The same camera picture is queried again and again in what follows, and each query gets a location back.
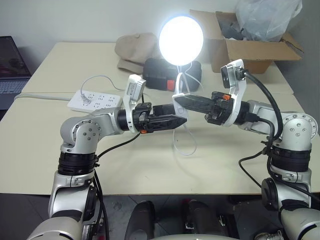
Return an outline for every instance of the white wall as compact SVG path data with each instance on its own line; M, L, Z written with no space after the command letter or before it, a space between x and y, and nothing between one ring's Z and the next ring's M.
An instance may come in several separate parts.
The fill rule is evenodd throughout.
M233 12L238 0L0 0L0 36L12 36L34 72L56 42L114 42L159 33L189 9Z

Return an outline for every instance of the white power strip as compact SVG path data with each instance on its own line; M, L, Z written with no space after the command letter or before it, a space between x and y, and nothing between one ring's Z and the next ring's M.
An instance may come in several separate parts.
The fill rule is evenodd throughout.
M118 95L84 90L82 92L91 102L84 103L78 90L67 105L71 110L92 113L97 109L116 108L122 105L122 98Z

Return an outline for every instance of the plastic bag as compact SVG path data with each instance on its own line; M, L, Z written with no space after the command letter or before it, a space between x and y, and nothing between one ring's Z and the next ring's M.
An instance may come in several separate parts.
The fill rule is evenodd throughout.
M248 40L279 42L302 0L239 0L235 14Z

